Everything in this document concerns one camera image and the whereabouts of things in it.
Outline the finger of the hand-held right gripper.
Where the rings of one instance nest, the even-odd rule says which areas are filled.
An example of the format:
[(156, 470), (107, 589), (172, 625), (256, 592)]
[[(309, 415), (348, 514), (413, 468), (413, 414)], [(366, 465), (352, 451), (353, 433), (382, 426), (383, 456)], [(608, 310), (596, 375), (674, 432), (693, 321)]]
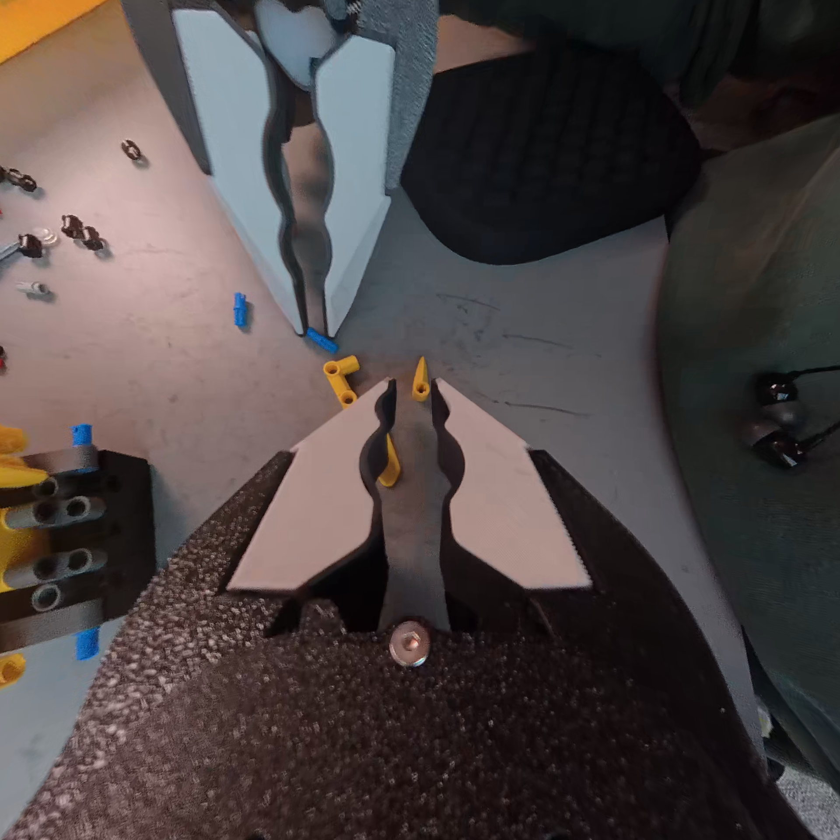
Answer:
[(291, 131), (287, 80), (258, 37), (221, 7), (175, 7), (171, 17), (215, 193), (302, 335), (306, 284), (291, 242), (295, 214), (283, 157)]
[(330, 163), (322, 308), (331, 338), (353, 306), (392, 201), (385, 169), (394, 59), (393, 47), (352, 35), (314, 72), (314, 113)]

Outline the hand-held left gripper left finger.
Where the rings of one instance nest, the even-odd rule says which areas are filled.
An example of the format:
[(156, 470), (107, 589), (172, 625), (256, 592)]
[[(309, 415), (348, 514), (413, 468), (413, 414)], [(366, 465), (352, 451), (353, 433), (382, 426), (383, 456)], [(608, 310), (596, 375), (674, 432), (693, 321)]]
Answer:
[(299, 591), (381, 535), (376, 485), (389, 463), (395, 415), (396, 381), (386, 377), (290, 451), (290, 465), (227, 591)]

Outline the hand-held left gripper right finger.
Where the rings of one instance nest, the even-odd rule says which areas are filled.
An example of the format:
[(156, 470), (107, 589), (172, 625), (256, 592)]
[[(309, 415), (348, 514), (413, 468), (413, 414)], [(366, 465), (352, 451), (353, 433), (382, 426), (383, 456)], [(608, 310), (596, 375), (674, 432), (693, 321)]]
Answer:
[(526, 441), (445, 380), (432, 392), (455, 546), (526, 591), (591, 588)]

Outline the yellow lego connector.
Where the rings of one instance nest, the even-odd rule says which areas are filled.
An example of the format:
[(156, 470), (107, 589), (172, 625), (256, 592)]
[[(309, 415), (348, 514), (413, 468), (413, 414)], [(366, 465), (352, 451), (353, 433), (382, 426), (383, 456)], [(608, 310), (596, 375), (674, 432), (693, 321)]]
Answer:
[(360, 369), (361, 364), (355, 355), (347, 356), (340, 360), (330, 360), (322, 367), (323, 373), (327, 377), (342, 409), (350, 407), (358, 399), (357, 394), (351, 387), (349, 377)]

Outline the scattered small lego pieces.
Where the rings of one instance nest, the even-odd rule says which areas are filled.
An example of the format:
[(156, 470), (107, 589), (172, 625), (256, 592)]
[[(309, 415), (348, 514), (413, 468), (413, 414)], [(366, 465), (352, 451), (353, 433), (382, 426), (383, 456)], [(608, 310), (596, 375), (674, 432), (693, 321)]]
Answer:
[[(35, 194), (39, 186), (35, 179), (15, 168), (1, 167), (1, 181), (28, 194)], [(61, 217), (60, 232), (77, 242), (85, 249), (98, 255), (104, 254), (108, 243), (100, 236), (96, 228), (84, 225), (78, 216), (64, 214)], [(51, 229), (39, 228), (37, 231), (20, 234), (15, 241), (2, 244), (2, 263), (16, 259), (40, 260), (46, 250), (57, 241), (57, 235)], [(55, 298), (51, 289), (43, 282), (31, 282), (17, 285), (17, 289), (29, 299), (52, 301)]]

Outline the yellow lego vehicle model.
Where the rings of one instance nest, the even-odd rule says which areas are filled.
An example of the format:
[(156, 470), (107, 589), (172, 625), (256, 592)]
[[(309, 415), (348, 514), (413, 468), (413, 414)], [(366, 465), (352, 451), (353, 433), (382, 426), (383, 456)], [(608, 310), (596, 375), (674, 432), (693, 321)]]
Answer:
[(88, 424), (70, 433), (26, 454), (25, 432), (1, 428), (3, 689), (24, 675), (24, 648), (73, 636), (77, 659), (97, 655), (100, 627), (156, 572), (149, 464), (98, 448)]

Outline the person's black pants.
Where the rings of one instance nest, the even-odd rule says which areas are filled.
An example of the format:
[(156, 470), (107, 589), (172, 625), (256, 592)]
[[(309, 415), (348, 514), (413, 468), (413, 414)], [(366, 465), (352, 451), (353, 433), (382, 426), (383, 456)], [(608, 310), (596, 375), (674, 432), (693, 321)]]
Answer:
[(701, 163), (635, 58), (565, 41), (437, 73), (401, 184), (447, 248), (516, 266), (667, 215)]

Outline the black wired earphones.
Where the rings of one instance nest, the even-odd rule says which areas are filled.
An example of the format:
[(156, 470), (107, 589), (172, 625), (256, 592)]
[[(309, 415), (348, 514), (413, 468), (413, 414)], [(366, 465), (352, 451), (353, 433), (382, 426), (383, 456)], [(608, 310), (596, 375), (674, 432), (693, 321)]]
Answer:
[(803, 466), (809, 454), (839, 430), (836, 420), (823, 430), (798, 438), (804, 408), (797, 382), (806, 376), (839, 372), (839, 365), (826, 365), (794, 371), (768, 371), (758, 374), (752, 393), (758, 415), (743, 428), (744, 444), (764, 463), (783, 470)]

